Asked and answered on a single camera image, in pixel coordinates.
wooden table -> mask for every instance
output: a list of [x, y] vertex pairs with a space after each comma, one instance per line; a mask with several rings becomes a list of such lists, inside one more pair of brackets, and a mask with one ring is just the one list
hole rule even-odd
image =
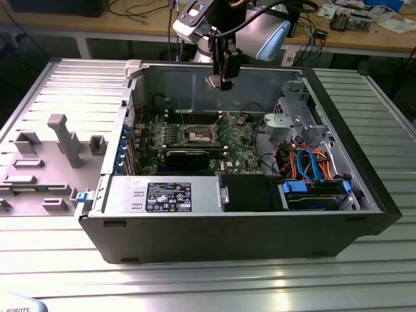
[[[125, 1], [128, 6], [147, 2], [147, 0]], [[320, 5], [326, 3], [325, 0], [316, 0], [316, 2]], [[138, 8], [135, 12], [143, 12], [164, 5], [167, 5], [166, 0], [156, 0], [151, 5]], [[114, 15], [109, 11], [104, 12], [100, 18], [86, 18], [54, 14], [14, 13], [7, 4], [6, 7], [15, 20], [29, 33], [75, 38], [81, 57], [87, 59], [91, 58], [86, 43], [87, 38], [167, 42], [167, 8], [148, 14], [148, 24], [144, 25], [125, 16]], [[123, 0], [119, 0], [112, 6], [112, 9], [125, 13]], [[404, 7], [402, 13], [416, 14], [416, 8]], [[408, 57], [416, 44], [416, 32], [397, 34], [376, 24], [371, 26], [369, 32], [337, 32], [330, 30], [329, 19], [320, 18], [314, 14], [309, 16], [317, 28], [328, 31], [323, 52]], [[0, 12], [0, 31], [3, 33], [21, 32], [3, 11]], [[286, 50], [282, 65], [290, 66], [294, 54], [303, 49], [302, 45], [306, 45], [308, 41], [302, 28], [297, 27], [294, 38], [287, 38], [282, 47]]]

floor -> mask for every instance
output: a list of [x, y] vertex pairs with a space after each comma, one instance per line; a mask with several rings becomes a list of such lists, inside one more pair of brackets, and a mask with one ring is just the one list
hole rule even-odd
[[[33, 38], [51, 57], [79, 57], [75, 40], [72, 38], [50, 36], [34, 36]], [[19, 48], [17, 50], [11, 50], [7, 46], [3, 46], [0, 50], [0, 125], [4, 124], [8, 115], [16, 108], [48, 61], [28, 37], [21, 35], [18, 39]], [[122, 40], [90, 39], [89, 45], [95, 59], [168, 60], [166, 43], [129, 43]], [[283, 51], [271, 63], [262, 63], [279, 65], [282, 57]], [[245, 61], [259, 63], [259, 61], [252, 58], [246, 58]], [[310, 62], [308, 66], [366, 70], [384, 92], [389, 94], [397, 81], [397, 77], [401, 75], [402, 64], [403, 60], [400, 58], [323, 53], [321, 57]], [[393, 98], [394, 103], [410, 121], [415, 118], [409, 110], [409, 104], [415, 101], [415, 85], [416, 73], [413, 72]]]

table leg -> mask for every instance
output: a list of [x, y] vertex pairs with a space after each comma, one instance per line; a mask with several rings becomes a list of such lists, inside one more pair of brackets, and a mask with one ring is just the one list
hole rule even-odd
[[17, 49], [19, 47], [18, 42], [11, 32], [0, 32], [0, 35], [12, 49]]
[[299, 44], [289, 44], [285, 46], [285, 54], [283, 56], [283, 60], [281, 61], [282, 66], [290, 67], [294, 62], [294, 57], [296, 56], [296, 52], [299, 51], [300, 45]]
[[79, 54], [81, 55], [82, 59], [92, 59], [90, 48], [86, 42], [86, 38], [84, 36], [76, 36], [74, 37], [77, 41], [77, 46], [79, 50]]

white label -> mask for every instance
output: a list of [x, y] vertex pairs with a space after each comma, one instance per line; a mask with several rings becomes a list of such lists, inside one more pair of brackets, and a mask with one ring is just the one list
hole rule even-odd
[[144, 179], [142, 177], [134, 177], [131, 179], [131, 187], [146, 187], [149, 184], [149, 179]]

sticker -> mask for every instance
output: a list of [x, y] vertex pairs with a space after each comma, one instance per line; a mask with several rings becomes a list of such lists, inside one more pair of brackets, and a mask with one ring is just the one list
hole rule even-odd
[[146, 187], [149, 183], [149, 179], [144, 179], [142, 177], [134, 177], [131, 179], [131, 187]]
[[192, 211], [192, 191], [190, 183], [148, 183], [147, 186], [147, 212], [188, 213]]

